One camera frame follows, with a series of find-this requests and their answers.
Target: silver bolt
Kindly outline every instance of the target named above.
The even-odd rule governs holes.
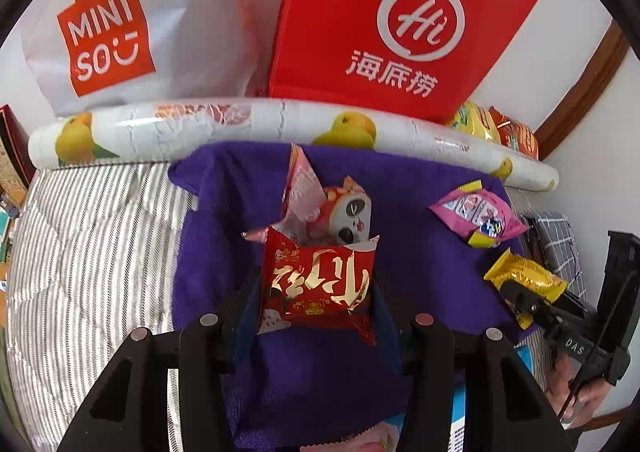
[[[131,340],[135,342],[140,342],[140,340],[144,340],[148,335],[149,331],[146,330],[146,327],[136,327],[131,332]]]
[[[418,313],[415,316],[415,321],[421,326],[430,326],[433,324],[433,317],[428,313]]]
[[[496,327],[489,327],[489,329],[487,329],[484,334],[489,340],[493,340],[494,342],[502,340],[502,331],[500,331],[500,329],[497,329]]]
[[[218,315],[214,313],[207,313],[206,315],[202,315],[200,317],[200,325],[209,327],[214,326],[218,323]]]

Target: plastic wrapped roll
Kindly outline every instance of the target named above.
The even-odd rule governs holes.
[[[36,130],[29,155],[37,168],[174,161],[228,140],[374,149],[472,168],[526,190],[550,191],[558,184],[549,165],[442,125],[291,99],[190,99],[82,112]]]

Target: orange logo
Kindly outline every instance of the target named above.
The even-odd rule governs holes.
[[[58,24],[78,96],[156,72],[140,0],[75,0]]]

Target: purple cloth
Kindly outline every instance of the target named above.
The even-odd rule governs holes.
[[[446,164],[373,151],[305,146],[325,186],[350,175],[372,201],[371,231],[380,235],[376,273],[452,329],[518,331],[504,302],[482,275],[517,239],[493,249],[465,244],[430,210],[456,187],[482,179],[508,201],[496,178]],[[174,283],[174,326],[185,327],[237,289],[262,246],[248,229],[280,219],[290,145],[204,146],[169,170],[175,184],[198,196],[185,218]],[[229,421],[242,448],[266,450],[329,442],[404,412],[410,382],[396,376],[379,348],[356,331],[292,327],[256,338],[250,360],[225,378]]]

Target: yellow snack package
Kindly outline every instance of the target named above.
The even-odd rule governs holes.
[[[449,126],[500,145],[500,134],[491,114],[471,101],[467,100],[460,106]]]
[[[498,291],[506,281],[514,280],[551,304],[560,298],[567,286],[564,280],[547,271],[537,262],[520,255],[513,255],[508,248],[486,272],[484,279],[491,282]],[[529,313],[516,312],[510,302],[507,304],[514,311],[518,325],[522,329],[527,329],[533,322],[532,316]]]

